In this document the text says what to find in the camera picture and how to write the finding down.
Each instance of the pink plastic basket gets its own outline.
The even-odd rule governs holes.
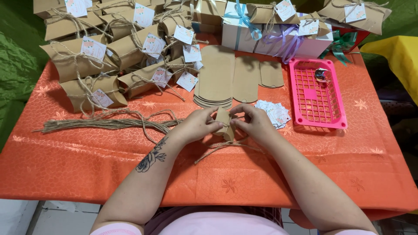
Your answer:
[[[289,66],[295,123],[347,129],[347,118],[332,61],[293,58]],[[331,72],[331,82],[318,82],[315,79],[315,70],[319,68]]]

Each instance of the table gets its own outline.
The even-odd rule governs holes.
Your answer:
[[[211,44],[219,43],[210,35]],[[261,61],[270,56],[252,55]],[[373,84],[359,54],[347,56],[353,64],[344,67],[332,55],[347,114],[348,129],[330,130],[294,126],[290,121],[278,130],[310,161],[336,182],[372,219],[399,215],[418,208],[418,190],[392,134]],[[283,66],[285,86],[259,87],[259,99],[281,102],[292,111],[288,66]],[[129,108],[149,115],[172,109],[185,118],[199,107],[193,93],[175,86],[186,101],[166,89],[129,100]],[[58,84],[55,66],[48,62],[0,155],[0,197],[7,199],[64,200],[103,204],[154,146],[141,128],[121,130],[73,129],[56,133],[33,133],[49,119],[80,118],[71,113],[71,103]],[[169,114],[156,120],[171,119]],[[148,133],[155,139],[163,134]],[[207,136],[209,143],[221,137]],[[256,146],[248,139],[246,144]],[[274,159],[243,147],[221,149],[196,166],[207,148],[187,145],[175,161],[161,206],[253,205],[298,209]],[[312,227],[300,210],[291,218]]]

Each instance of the hand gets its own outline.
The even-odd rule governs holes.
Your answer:
[[[172,131],[174,131],[179,138],[184,139],[185,144],[200,140],[209,133],[223,127],[224,124],[221,122],[207,124],[207,122],[213,121],[211,115],[216,110],[218,110],[218,107],[195,110]]]
[[[232,119],[230,122],[231,125],[235,125],[245,131],[251,138],[265,148],[268,144],[273,143],[275,136],[278,135],[267,113],[262,109],[249,104],[240,104],[233,107],[229,112],[231,114],[243,112],[245,114],[245,122]]]

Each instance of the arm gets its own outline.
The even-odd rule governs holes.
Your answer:
[[[144,234],[143,225],[158,209],[174,161],[182,148],[223,124],[210,116],[217,107],[195,110],[164,136],[144,159],[126,176],[98,214],[91,233],[107,224],[125,222]]]
[[[272,154],[302,211],[318,230],[335,234],[339,230],[361,229],[377,234],[350,197],[277,132],[264,110],[240,104],[230,112],[245,113],[245,122],[235,119],[232,124]]]

